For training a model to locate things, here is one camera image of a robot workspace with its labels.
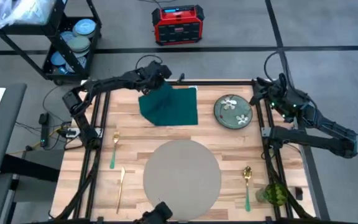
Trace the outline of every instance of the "teal cloth napkin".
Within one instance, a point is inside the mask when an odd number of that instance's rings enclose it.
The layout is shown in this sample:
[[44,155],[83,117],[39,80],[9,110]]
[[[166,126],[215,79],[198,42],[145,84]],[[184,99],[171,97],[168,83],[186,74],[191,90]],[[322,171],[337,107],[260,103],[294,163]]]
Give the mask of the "teal cloth napkin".
[[139,97],[141,115],[156,126],[196,125],[197,90],[174,89],[164,83],[158,90]]

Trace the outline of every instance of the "wooden tabletop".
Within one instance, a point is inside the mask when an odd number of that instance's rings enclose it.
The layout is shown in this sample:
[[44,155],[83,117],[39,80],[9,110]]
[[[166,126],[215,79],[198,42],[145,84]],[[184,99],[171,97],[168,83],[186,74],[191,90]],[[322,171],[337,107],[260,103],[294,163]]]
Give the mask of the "wooden tabletop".
[[[146,197],[142,183],[144,166],[156,148],[175,139],[191,139],[203,144],[215,155],[221,169],[222,185],[219,197],[209,212],[197,220],[257,221],[265,220],[266,216],[274,218],[273,207],[267,203],[259,203],[255,199],[255,192],[269,184],[265,161],[260,157],[263,148],[255,107],[252,107],[252,122],[247,127],[240,130],[226,129],[215,120],[213,114],[215,101],[226,94],[237,94],[249,101],[252,97],[252,87],[198,86],[198,125],[155,127],[139,113],[138,97],[141,93],[134,90],[111,92],[92,220],[103,216],[105,221],[133,221],[140,218],[144,212],[151,211],[153,206]],[[92,111],[92,106],[86,111],[89,120]],[[262,111],[268,126],[263,103]],[[283,123],[279,114],[273,113],[273,118],[276,125],[288,126]],[[116,167],[111,170],[109,165],[114,144],[112,136],[115,131],[120,132],[121,138],[117,145]],[[68,147],[78,144],[80,142],[76,140]],[[58,215],[77,191],[84,151],[76,149],[65,152],[53,200],[52,216]],[[303,201],[299,203],[309,214],[314,215],[300,153],[290,146],[284,146],[281,152],[289,189],[292,192],[295,191],[295,187],[303,189]],[[249,182],[251,212],[245,210],[246,182],[242,177],[242,171],[246,166],[251,166],[253,170]],[[116,214],[121,167],[125,167],[126,176],[120,210]],[[81,217],[85,215],[84,202],[87,201],[88,192],[83,198]],[[281,210],[285,216],[284,208],[281,207]]]

